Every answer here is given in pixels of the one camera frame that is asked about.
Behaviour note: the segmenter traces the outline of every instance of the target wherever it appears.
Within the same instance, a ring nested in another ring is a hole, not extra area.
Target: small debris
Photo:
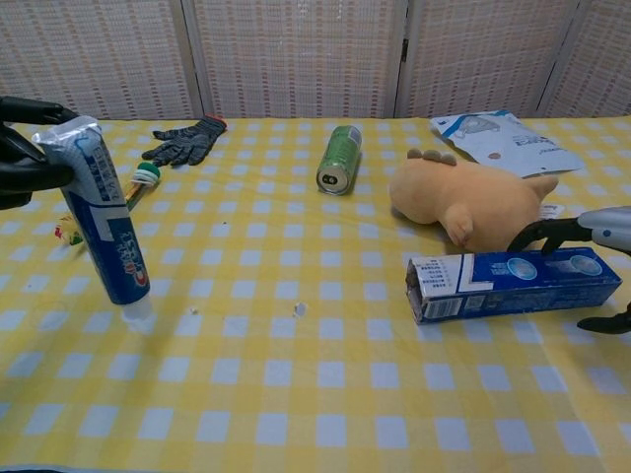
[[[307,313],[307,305],[305,303],[297,303],[294,305],[294,317],[301,318]]]

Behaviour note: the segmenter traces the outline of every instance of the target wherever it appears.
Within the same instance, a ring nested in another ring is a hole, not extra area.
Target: toothpaste tube cap
[[[149,299],[149,293],[135,303],[122,306],[122,318],[125,322],[133,323],[149,318],[154,313]]]

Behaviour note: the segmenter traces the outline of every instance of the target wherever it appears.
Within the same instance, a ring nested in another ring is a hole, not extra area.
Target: toothpaste tube
[[[126,321],[146,319],[153,313],[149,276],[97,121],[78,116],[36,133],[33,141],[51,163],[75,172],[61,190],[109,298],[122,306]]]

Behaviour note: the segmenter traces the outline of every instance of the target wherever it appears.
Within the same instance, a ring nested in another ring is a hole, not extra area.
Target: face mask package
[[[507,110],[432,118],[443,139],[480,164],[520,177],[580,169],[583,161],[521,123]]]

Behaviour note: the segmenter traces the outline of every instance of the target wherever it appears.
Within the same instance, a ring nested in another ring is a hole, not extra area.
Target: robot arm
[[[585,212],[574,219],[542,220],[525,227],[509,246],[520,251],[533,241],[547,238],[543,253],[557,249],[563,241],[593,241],[631,256],[631,206]],[[592,332],[620,334],[631,331],[631,303],[613,317],[588,317],[579,327]]]
[[[64,186],[74,177],[70,168],[51,165],[38,148],[4,122],[55,125],[75,116],[58,103],[0,97],[0,210],[26,205],[34,191]]]

